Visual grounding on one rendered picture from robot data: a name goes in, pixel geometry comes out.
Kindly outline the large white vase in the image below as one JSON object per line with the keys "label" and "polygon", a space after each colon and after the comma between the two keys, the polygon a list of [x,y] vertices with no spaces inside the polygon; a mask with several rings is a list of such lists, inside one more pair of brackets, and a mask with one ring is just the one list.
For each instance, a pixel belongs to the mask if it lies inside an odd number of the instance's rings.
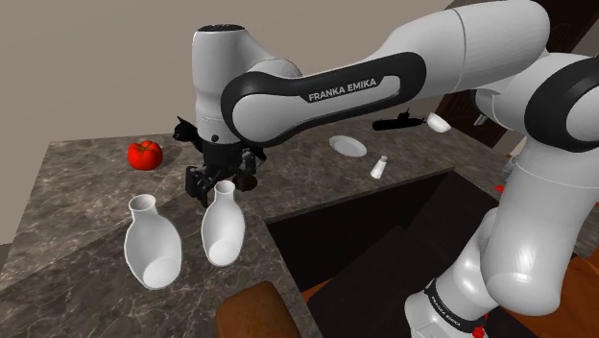
{"label": "large white vase", "polygon": [[132,223],[124,256],[132,275],[147,289],[163,289],[180,274],[182,246],[176,227],[156,209],[156,198],[141,194],[129,201]]}

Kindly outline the white salt shaker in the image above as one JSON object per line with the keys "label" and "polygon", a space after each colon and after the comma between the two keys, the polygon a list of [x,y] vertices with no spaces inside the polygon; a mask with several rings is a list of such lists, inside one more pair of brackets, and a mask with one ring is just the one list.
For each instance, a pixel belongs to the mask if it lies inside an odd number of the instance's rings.
{"label": "white salt shaker", "polygon": [[370,175],[372,178],[379,180],[385,170],[388,158],[386,156],[381,156],[380,159],[375,163],[373,168],[371,169]]}

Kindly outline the red tomato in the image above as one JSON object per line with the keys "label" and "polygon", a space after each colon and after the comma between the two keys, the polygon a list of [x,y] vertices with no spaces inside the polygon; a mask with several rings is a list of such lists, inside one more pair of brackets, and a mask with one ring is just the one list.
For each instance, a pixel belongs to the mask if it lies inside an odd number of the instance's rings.
{"label": "red tomato", "polygon": [[133,169],[151,171],[161,164],[163,153],[160,146],[151,140],[134,142],[128,148],[128,161]]}

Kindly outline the black cat figure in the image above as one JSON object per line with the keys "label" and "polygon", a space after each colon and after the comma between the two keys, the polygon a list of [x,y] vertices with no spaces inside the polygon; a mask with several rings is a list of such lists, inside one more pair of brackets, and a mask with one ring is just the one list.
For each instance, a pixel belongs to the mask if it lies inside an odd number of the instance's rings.
{"label": "black cat figure", "polygon": [[190,122],[178,116],[179,123],[174,128],[173,138],[180,142],[190,142],[197,151],[203,151],[203,140],[198,134],[198,129]]}

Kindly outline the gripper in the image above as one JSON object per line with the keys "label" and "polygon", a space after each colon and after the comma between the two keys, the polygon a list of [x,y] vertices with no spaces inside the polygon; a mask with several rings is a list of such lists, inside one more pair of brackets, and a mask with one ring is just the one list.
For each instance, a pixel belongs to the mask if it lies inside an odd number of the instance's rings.
{"label": "gripper", "polygon": [[250,147],[243,150],[241,142],[217,144],[204,141],[202,145],[204,169],[186,167],[185,191],[203,207],[208,207],[207,194],[216,183],[216,178],[226,178],[237,171],[234,182],[246,183],[267,160],[262,148]]}

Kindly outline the small white vase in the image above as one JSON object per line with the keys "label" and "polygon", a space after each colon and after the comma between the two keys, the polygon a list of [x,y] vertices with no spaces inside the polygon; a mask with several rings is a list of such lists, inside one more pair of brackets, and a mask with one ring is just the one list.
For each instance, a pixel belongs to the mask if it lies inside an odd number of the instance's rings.
{"label": "small white vase", "polygon": [[208,261],[217,267],[232,264],[241,252],[245,236],[245,218],[234,199],[235,184],[219,181],[215,198],[202,220],[202,240]]}

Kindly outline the brown rounded object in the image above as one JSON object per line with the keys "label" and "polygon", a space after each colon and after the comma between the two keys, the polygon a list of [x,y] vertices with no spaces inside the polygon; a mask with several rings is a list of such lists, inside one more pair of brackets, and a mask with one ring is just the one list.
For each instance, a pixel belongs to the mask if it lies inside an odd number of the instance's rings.
{"label": "brown rounded object", "polygon": [[215,326],[217,338],[301,338],[283,298],[268,280],[224,299]]}

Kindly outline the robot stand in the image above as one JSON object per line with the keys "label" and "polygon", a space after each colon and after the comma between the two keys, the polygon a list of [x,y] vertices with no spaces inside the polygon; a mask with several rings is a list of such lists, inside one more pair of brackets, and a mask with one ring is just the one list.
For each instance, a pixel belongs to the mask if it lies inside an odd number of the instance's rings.
{"label": "robot stand", "polygon": [[323,338],[411,338],[406,299],[458,257],[498,201],[453,171],[374,195],[369,229],[393,228],[352,261],[307,305]]}

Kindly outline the white plate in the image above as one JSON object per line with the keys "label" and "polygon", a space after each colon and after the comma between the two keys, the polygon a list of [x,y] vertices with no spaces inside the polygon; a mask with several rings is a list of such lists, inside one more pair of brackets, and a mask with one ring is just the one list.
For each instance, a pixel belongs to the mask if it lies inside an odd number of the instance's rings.
{"label": "white plate", "polygon": [[363,157],[368,152],[363,143],[346,135],[334,135],[330,137],[329,145],[337,153],[346,157]]}

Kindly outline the white bowl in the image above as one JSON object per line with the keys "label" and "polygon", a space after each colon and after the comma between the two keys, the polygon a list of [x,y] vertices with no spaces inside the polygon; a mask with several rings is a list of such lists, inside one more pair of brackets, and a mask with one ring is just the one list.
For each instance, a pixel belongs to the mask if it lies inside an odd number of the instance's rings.
{"label": "white bowl", "polygon": [[434,112],[428,114],[426,117],[426,124],[436,133],[446,133],[451,129],[450,124]]}

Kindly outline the black submarine toy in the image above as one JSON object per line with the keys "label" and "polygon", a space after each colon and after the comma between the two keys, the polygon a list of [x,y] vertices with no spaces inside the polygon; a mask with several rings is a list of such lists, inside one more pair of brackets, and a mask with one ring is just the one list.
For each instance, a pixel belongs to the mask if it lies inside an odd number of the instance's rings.
{"label": "black submarine toy", "polygon": [[383,119],[374,121],[371,126],[375,131],[387,131],[405,129],[419,126],[426,122],[426,118],[414,118],[410,116],[409,109],[400,113],[395,119]]}

